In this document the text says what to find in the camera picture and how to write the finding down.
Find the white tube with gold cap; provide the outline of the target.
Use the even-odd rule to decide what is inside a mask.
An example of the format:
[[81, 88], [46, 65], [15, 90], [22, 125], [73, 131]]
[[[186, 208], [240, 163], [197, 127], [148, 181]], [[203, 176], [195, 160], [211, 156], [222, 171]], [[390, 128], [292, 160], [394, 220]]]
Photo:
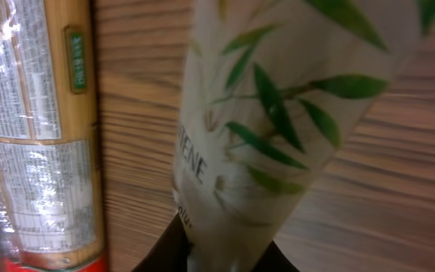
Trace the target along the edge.
[[190, 271], [253, 270], [435, 0], [197, 0], [172, 177]]

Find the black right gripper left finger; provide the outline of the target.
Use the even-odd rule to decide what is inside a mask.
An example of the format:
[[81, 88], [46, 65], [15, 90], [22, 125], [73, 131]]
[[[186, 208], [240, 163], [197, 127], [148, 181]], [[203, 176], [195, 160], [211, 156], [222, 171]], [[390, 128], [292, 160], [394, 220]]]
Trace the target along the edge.
[[144, 259], [131, 272], [187, 272], [190, 243], [179, 215], [175, 215], [164, 233]]

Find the orange spaghetti package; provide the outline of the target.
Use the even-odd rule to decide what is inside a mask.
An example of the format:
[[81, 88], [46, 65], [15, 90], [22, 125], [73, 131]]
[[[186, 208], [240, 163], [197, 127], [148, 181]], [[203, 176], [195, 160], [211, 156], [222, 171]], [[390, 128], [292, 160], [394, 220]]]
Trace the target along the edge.
[[5, 271], [108, 269], [91, 4], [0, 0]]

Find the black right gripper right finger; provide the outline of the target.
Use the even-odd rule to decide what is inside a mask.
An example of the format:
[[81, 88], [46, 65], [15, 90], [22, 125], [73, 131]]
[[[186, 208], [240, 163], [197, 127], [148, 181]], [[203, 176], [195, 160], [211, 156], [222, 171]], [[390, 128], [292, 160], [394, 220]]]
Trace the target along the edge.
[[274, 241], [267, 247], [253, 272], [300, 272], [281, 252]]

